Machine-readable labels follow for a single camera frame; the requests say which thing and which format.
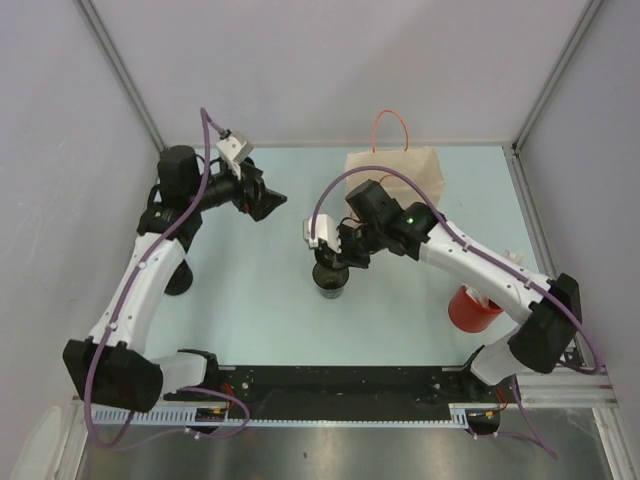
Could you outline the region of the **dark translucent coffee cup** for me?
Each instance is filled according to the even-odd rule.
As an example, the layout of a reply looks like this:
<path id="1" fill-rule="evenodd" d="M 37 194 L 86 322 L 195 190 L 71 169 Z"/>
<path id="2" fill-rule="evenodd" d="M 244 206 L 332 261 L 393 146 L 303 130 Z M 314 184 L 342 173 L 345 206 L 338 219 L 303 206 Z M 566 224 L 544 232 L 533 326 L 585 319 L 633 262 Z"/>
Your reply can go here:
<path id="1" fill-rule="evenodd" d="M 329 268 L 317 262 L 312 269 L 312 279 L 323 298 L 336 299 L 343 293 L 349 280 L 349 269 Z"/>

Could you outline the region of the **paper takeout bag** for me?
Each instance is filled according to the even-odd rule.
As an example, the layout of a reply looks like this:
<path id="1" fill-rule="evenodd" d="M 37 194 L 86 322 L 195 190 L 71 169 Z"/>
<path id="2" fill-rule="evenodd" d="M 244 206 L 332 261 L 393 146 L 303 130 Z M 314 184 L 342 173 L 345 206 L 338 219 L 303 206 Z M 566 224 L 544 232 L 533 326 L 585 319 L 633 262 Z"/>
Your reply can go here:
<path id="1" fill-rule="evenodd" d="M 381 150 L 377 147 L 377 127 L 385 113 L 394 115 L 404 129 L 404 146 L 399 150 Z M 422 197 L 409 184 L 395 174 L 386 171 L 391 169 L 411 180 L 435 207 L 439 205 L 446 182 L 441 171 L 438 154 L 433 147 L 410 147 L 406 123 L 394 110 L 384 109 L 374 120 L 370 151 L 347 155 L 346 171 L 364 166 L 384 167 L 385 170 L 367 170 L 350 175 L 346 179 L 346 193 L 350 193 L 365 180 L 374 180 L 379 182 L 403 209 L 408 208 L 414 202 L 421 202 Z"/>

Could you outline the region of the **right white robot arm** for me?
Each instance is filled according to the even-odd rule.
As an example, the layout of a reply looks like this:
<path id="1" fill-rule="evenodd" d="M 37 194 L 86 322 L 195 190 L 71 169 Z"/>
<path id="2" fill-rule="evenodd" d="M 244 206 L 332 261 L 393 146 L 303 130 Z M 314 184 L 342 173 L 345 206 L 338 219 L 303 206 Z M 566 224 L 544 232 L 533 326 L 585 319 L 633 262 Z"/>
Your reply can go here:
<path id="1" fill-rule="evenodd" d="M 582 323 L 573 277 L 552 279 L 522 268 L 465 235 L 430 205 L 402 207 L 377 181 L 365 181 L 346 201 L 356 225 L 319 213 L 304 222 L 305 241 L 325 270 L 366 269 L 372 255 L 387 250 L 458 277 L 516 322 L 509 334 L 480 347 L 467 361 L 461 388 L 469 399 L 486 400 L 503 379 L 524 370 L 554 370 Z"/>

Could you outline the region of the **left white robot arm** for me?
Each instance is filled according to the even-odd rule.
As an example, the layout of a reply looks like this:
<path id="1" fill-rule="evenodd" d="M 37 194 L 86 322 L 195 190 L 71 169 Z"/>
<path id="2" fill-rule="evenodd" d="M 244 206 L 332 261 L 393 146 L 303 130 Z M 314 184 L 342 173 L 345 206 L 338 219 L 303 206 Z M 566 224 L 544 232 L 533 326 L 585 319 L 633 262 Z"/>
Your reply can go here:
<path id="1" fill-rule="evenodd" d="M 186 255 L 204 211 L 231 204 L 261 221 L 287 200 L 266 187 L 262 170 L 249 157 L 238 163 L 223 156 L 207 160 L 178 145 L 161 153 L 157 171 L 131 259 L 109 306 L 86 339 L 70 340 L 63 350 L 86 406 L 146 413 L 182 389 L 202 400 L 219 392 L 221 375 L 212 353 L 181 349 L 146 358 L 151 322 L 164 296 L 181 295 L 193 283 Z"/>

